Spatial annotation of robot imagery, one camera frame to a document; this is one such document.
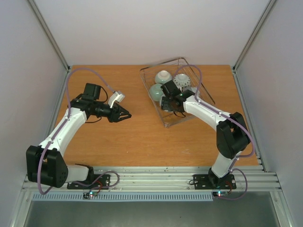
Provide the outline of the grey speckled bowl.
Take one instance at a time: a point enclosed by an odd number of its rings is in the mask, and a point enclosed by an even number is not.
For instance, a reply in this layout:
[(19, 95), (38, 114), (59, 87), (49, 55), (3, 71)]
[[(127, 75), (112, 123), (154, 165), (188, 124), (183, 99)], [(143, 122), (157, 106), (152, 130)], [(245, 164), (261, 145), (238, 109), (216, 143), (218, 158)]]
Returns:
[(197, 93), (197, 96), (200, 96), (200, 91), (197, 89), (197, 87), (190, 87), (189, 88), (194, 94)]

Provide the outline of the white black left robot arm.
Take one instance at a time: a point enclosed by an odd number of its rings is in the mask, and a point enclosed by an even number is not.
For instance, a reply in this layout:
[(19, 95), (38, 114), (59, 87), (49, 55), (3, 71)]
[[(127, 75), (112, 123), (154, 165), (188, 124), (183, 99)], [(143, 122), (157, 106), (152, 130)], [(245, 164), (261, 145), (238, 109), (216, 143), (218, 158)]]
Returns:
[(129, 111), (119, 103), (124, 94), (115, 91), (106, 100), (100, 101), (102, 86), (87, 83), (84, 92), (68, 103), (68, 108), (50, 135), (38, 146), (29, 146), (26, 151), (28, 180), (41, 185), (60, 188), (65, 183), (78, 183), (91, 188), (97, 181), (93, 167), (83, 164), (66, 165), (63, 156), (78, 129), (91, 116), (120, 122), (131, 118)]

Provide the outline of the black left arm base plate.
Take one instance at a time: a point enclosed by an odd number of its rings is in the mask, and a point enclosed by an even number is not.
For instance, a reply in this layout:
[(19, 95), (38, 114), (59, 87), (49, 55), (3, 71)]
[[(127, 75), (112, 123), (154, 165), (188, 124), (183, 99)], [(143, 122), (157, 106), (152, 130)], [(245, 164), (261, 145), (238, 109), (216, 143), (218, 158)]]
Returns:
[(67, 189), (69, 190), (90, 190), (92, 188), (100, 188), (100, 185), (102, 186), (109, 186), (110, 183), (110, 175), (106, 174), (99, 178), (93, 185), (91, 186), (83, 186), (82, 184), (78, 183), (68, 183)]

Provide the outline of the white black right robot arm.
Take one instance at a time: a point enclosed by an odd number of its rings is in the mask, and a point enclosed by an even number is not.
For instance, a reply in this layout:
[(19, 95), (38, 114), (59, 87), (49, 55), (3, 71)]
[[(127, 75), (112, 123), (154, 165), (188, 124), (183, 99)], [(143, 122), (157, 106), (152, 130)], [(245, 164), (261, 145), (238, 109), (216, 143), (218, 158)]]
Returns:
[(231, 114), (208, 104), (198, 97), (197, 92), (189, 89), (181, 91), (172, 80), (160, 88), (166, 106), (172, 111), (189, 113), (215, 130), (219, 154), (208, 171), (208, 182), (213, 189), (222, 186), (236, 159), (251, 143), (243, 116), (239, 112)]

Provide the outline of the green ring patterned bowl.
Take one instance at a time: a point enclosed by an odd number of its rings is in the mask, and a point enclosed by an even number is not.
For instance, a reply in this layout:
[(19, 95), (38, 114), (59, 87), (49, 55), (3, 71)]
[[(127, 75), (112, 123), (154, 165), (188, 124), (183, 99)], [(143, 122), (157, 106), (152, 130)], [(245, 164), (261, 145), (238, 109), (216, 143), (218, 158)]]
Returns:
[(161, 86), (162, 84), (157, 83), (152, 85), (149, 89), (150, 97), (155, 102), (159, 102), (161, 100), (161, 97), (164, 95)]

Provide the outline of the pink patterned bowl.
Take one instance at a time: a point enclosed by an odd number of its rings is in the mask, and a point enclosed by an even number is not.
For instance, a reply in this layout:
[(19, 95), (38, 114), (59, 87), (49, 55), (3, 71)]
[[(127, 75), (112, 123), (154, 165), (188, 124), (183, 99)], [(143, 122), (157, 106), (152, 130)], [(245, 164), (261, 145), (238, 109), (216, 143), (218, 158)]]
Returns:
[(185, 88), (191, 85), (188, 75), (180, 73), (173, 78), (173, 82), (177, 87)]

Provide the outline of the pale green bowl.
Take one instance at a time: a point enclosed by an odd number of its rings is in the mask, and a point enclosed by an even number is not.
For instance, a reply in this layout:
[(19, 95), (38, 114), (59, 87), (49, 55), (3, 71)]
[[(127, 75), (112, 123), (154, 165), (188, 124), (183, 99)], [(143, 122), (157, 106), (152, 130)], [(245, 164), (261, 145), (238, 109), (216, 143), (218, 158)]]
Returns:
[(172, 80), (171, 74), (166, 70), (159, 71), (155, 76), (155, 83), (165, 84), (166, 82)]

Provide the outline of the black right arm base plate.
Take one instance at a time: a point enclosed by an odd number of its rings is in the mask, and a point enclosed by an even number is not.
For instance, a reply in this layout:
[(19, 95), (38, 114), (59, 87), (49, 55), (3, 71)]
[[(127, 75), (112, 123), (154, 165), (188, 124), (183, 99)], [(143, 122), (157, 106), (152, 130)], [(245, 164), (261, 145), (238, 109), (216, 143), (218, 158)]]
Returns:
[(196, 174), (193, 175), (191, 181), (194, 185), (195, 190), (229, 190), (237, 189), (234, 175), (227, 175), (223, 180), (218, 183), (216, 186), (213, 186), (208, 179), (207, 174)]

